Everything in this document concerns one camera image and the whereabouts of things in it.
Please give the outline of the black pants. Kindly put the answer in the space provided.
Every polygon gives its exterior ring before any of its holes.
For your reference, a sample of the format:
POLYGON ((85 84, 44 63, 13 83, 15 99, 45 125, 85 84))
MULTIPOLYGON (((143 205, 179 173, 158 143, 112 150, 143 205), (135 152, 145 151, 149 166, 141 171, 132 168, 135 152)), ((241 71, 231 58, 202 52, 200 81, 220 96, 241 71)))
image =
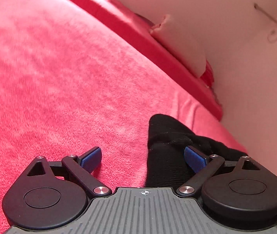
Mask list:
POLYGON ((196 135, 177 119, 158 113, 149 120, 145 186, 171 187, 176 190, 192 178, 195 172, 184 159, 187 146, 193 146, 205 155, 219 155, 228 161, 238 161, 247 155, 222 142, 196 135))

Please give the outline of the red near bed cover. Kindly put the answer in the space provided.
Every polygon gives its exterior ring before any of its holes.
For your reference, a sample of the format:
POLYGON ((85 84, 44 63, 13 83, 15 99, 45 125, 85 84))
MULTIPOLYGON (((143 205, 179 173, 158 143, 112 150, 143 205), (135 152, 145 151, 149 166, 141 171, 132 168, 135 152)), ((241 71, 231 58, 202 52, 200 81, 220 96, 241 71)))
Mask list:
POLYGON ((37 156, 59 161, 99 146, 95 176, 114 189, 146 179, 149 119, 170 115, 243 151, 193 96, 69 0, 0 0, 2 198, 37 156))

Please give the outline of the red bed cover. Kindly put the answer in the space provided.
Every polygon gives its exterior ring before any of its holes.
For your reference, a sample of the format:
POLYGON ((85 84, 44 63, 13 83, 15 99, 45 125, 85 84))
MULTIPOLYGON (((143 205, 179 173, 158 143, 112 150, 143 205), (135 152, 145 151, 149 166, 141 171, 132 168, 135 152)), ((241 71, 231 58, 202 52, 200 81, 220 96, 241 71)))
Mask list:
POLYGON ((2 198, 37 156, 59 161, 99 146, 95 176, 114 189, 146 179, 149 119, 170 115, 243 151, 193 96, 69 0, 0 0, 2 198))
POLYGON ((132 47, 150 59, 184 90, 198 100, 217 120, 223 111, 202 79, 187 69, 149 33, 150 25, 117 0, 70 0, 94 16, 132 47))

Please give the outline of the white pillow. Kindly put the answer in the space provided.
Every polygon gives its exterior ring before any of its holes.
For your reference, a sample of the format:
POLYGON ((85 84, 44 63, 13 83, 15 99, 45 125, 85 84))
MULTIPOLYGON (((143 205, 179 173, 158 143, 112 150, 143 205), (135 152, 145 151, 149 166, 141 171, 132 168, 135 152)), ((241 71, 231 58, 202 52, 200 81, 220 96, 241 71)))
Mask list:
POLYGON ((166 14, 149 32, 194 76, 199 78, 204 74, 206 69, 204 48, 172 15, 166 14))

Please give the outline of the red far bed cover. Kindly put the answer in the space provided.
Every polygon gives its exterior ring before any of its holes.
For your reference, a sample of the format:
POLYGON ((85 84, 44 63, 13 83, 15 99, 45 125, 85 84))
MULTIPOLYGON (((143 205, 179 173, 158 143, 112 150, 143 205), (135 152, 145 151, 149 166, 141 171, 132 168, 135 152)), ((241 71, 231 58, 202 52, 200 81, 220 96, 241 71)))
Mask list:
POLYGON ((150 25, 117 0, 70 0, 94 16, 132 47, 150 59, 184 90, 198 100, 217 120, 223 111, 202 79, 187 69, 149 33, 150 25))

